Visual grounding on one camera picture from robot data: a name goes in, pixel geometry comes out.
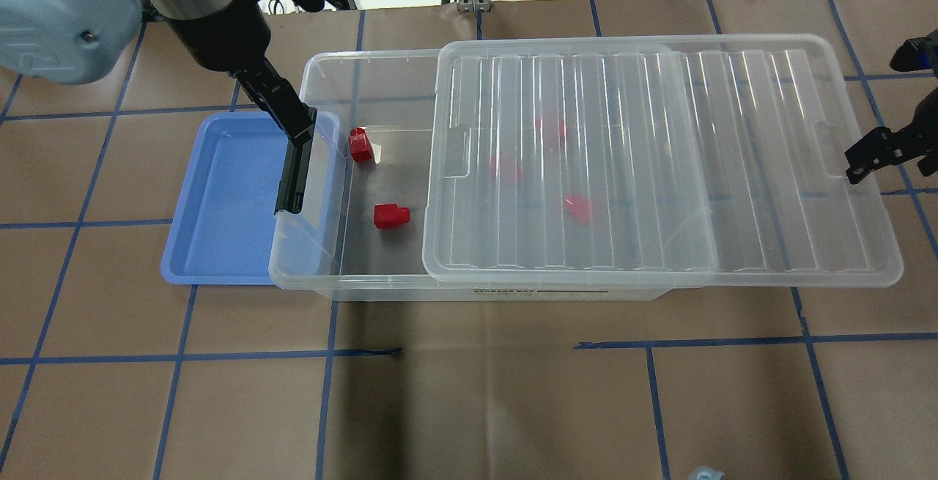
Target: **blue tray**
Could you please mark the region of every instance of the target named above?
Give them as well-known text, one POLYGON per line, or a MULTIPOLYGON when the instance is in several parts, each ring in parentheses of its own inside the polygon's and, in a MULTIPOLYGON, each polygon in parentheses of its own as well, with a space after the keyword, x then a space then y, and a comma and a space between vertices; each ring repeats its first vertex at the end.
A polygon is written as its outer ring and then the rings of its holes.
MULTIPOLYGON (((316 130, 338 120, 320 113, 316 130)), ((272 285, 274 205, 287 140, 262 112, 208 117, 179 193, 160 271, 172 284, 272 285)))

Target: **storage box lid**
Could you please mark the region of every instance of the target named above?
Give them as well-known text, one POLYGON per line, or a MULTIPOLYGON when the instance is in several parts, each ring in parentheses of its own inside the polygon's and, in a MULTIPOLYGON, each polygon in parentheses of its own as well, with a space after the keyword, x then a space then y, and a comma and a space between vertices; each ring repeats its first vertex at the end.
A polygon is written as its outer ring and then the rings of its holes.
POLYGON ((887 286, 902 264, 830 45, 484 40, 437 67, 426 271, 597 287, 887 286))

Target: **red plastic cube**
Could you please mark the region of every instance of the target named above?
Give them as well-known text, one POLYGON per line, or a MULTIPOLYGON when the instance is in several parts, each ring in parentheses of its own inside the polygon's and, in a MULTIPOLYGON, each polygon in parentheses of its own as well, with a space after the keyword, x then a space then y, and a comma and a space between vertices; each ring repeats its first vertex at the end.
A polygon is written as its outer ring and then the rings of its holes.
POLYGON ((353 128, 352 132, 349 132, 349 153, 356 163, 374 159, 372 143, 368 140, 364 128, 353 128))
POLYGON ((374 206, 374 226, 378 229, 394 229, 410 222, 410 209, 398 207, 396 203, 374 206))
POLYGON ((567 195, 564 199, 564 207, 574 220, 584 226, 588 226, 593 220, 593 207, 588 197, 567 195))

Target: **clear plastic storage box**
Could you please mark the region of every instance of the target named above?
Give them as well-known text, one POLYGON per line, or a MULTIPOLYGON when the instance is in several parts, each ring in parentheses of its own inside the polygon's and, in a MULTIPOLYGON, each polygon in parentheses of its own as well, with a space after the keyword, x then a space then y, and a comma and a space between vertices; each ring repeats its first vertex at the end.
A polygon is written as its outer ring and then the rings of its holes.
POLYGON ((830 46, 808 35, 482 40, 328 53, 335 114, 271 279, 337 300, 652 299, 902 272, 830 46), (377 163, 346 159, 364 126, 377 163), (372 206, 412 210, 375 229, 372 206))

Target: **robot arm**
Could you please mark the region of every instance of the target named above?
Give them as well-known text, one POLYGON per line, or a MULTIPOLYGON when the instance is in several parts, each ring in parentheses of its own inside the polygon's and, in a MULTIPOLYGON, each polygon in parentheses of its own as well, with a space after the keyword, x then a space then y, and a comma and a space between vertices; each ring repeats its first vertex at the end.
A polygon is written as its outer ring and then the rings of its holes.
MULTIPOLYGON (((147 0, 0 0, 0 65, 62 84, 107 75, 134 38, 147 0)), ((202 67, 236 78, 291 142, 278 207, 297 213, 316 109, 265 57, 270 29, 258 0, 150 0, 202 67)), ((352 0, 294 0, 309 12, 354 9, 352 0)))
MULTIPOLYGON (((889 67, 897 72, 931 69, 938 77, 938 29, 927 37, 905 40, 895 50, 889 67)), ((917 163, 922 176, 938 172, 938 89, 918 103, 912 122, 904 128, 893 132, 885 126, 876 127, 844 155, 850 165, 847 179, 853 184, 874 170, 918 157, 922 157, 917 163)))

